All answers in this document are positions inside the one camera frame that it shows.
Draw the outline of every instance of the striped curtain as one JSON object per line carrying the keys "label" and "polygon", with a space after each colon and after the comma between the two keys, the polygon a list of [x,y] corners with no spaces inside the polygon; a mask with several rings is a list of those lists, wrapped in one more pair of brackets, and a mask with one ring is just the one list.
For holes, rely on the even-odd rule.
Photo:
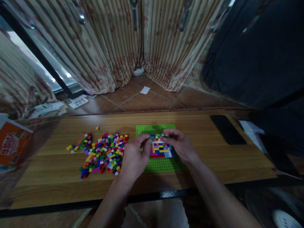
{"label": "striped curtain", "polygon": [[26,118],[36,105],[56,101],[51,88],[34,68],[29,58],[0,32],[0,112],[11,119]]}
{"label": "striped curtain", "polygon": [[193,0],[184,32],[179,31],[184,0],[139,0],[138,30],[130,0],[73,0],[85,12],[80,25],[71,0],[15,0],[31,17],[36,36],[92,94],[126,85],[135,67],[168,91],[178,91],[210,39],[223,0]]}
{"label": "striped curtain", "polygon": [[223,0],[194,0],[183,32],[182,0],[143,2],[143,66],[163,89],[179,91],[212,34],[211,25]]}

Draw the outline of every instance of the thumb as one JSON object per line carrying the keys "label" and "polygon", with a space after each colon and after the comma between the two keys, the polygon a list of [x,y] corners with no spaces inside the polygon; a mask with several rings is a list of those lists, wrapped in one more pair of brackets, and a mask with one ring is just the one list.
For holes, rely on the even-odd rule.
{"label": "thumb", "polygon": [[148,139],[145,143],[145,146],[144,146],[143,152],[142,152],[142,155],[145,157],[148,157],[148,158],[150,157],[151,143],[152,143],[152,140]]}
{"label": "thumb", "polygon": [[176,146],[177,141],[175,139],[172,138],[163,138],[162,139],[165,143],[172,145],[173,147]]}

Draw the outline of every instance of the forearm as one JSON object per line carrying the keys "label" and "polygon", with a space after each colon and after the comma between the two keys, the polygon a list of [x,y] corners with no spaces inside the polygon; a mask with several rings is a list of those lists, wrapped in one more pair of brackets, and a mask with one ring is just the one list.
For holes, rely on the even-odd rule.
{"label": "forearm", "polygon": [[218,227],[261,227],[256,219],[198,157],[187,164],[193,180]]}
{"label": "forearm", "polygon": [[121,227],[124,208],[132,186],[133,183],[124,183],[117,176],[88,227]]}

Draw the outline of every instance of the wood grain tabletop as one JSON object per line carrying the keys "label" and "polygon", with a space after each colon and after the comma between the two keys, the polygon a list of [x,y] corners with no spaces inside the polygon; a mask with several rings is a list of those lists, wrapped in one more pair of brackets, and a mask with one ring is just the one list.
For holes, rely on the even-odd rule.
{"label": "wood grain tabletop", "polygon": [[[11,209],[102,199],[115,175],[93,173],[81,179],[79,167],[85,161],[81,150],[66,150],[84,134],[97,140],[104,133],[118,132],[135,137],[136,125],[170,124],[188,134],[199,156],[224,183],[275,178],[273,164],[228,116],[247,145],[226,143],[209,115],[223,110],[176,111],[63,117],[54,133],[40,149],[23,177],[13,189]],[[195,187],[188,171],[143,174],[131,195]]]}

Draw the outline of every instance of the orange box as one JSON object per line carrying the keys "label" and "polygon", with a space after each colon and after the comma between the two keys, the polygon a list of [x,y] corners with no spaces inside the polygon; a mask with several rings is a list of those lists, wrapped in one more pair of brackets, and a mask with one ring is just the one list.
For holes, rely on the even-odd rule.
{"label": "orange box", "polygon": [[8,119],[0,118],[0,165],[15,168],[33,132]]}

